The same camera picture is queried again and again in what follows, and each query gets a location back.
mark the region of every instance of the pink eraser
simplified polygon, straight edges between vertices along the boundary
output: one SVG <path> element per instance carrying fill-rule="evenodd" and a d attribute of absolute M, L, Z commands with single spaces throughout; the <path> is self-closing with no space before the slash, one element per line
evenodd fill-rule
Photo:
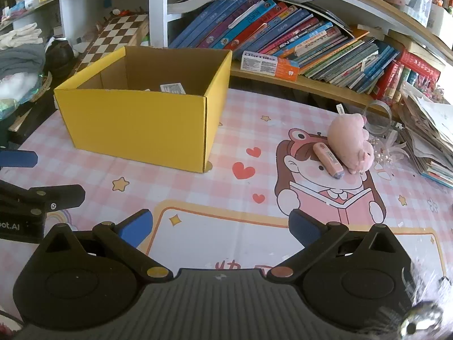
<path fill-rule="evenodd" d="M 326 167 L 330 175 L 336 179 L 341 179 L 344 175 L 343 166 L 337 160 L 334 153 L 324 143 L 319 142 L 313 146 L 314 153 L 318 156 L 321 163 Z"/>

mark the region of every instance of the tape roll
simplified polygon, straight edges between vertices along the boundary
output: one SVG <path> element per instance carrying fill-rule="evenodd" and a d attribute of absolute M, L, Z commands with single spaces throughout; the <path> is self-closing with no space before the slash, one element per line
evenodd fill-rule
<path fill-rule="evenodd" d="M 377 106 L 380 106 L 382 107 L 386 113 L 388 114 L 389 116 L 389 122 L 387 124 L 387 126 L 380 126 L 380 125 L 372 125 L 370 124 L 369 121 L 366 122 L 365 124 L 365 129 L 369 131 L 370 134 L 372 135 L 382 135 L 382 134 L 385 134 L 386 132 L 388 132 L 388 130 L 390 129 L 390 127 L 392 126 L 392 110 L 390 109 L 389 105 L 386 104 L 385 102 L 382 102 L 382 101 L 379 101 L 379 100 L 375 100 L 375 101 L 372 101 L 370 102 L 364 109 L 363 109 L 363 112 L 362 112 L 362 115 L 366 118 L 366 116 L 368 115 L 368 108 L 373 106 L 373 105 L 377 105 Z"/>

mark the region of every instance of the yellow cardboard box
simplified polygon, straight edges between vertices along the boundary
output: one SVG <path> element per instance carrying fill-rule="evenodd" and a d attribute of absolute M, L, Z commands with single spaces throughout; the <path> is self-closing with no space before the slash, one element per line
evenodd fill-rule
<path fill-rule="evenodd" d="M 226 99 L 231 51 L 123 47 L 55 89 L 76 148 L 204 172 Z M 187 94 L 160 92 L 181 83 Z"/>

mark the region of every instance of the cartoon girl's face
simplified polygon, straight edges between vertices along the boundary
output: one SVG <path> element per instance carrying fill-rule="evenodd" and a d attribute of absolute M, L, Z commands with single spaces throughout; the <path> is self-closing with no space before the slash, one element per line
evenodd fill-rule
<path fill-rule="evenodd" d="M 341 179 L 333 178 L 323 164 L 319 161 L 308 158 L 305 161 L 298 161 L 293 156 L 285 156 L 285 165 L 293 173 L 297 184 L 304 185 L 308 180 L 321 187 L 354 190 L 362 186 L 362 177 L 359 173 L 351 174 L 345 168 L 345 175 Z"/>

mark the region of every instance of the cartoon girl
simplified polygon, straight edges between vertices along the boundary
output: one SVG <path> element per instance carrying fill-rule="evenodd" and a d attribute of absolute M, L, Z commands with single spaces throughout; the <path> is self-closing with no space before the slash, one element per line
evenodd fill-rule
<path fill-rule="evenodd" d="M 335 179 L 325 170 L 313 151 L 315 143 L 327 138 L 300 129 L 289 131 L 289 140 L 277 147 L 277 184 L 275 195 L 285 214 L 301 209 L 327 223 L 370 225 L 383 222 L 386 207 L 377 192 L 369 171 Z"/>

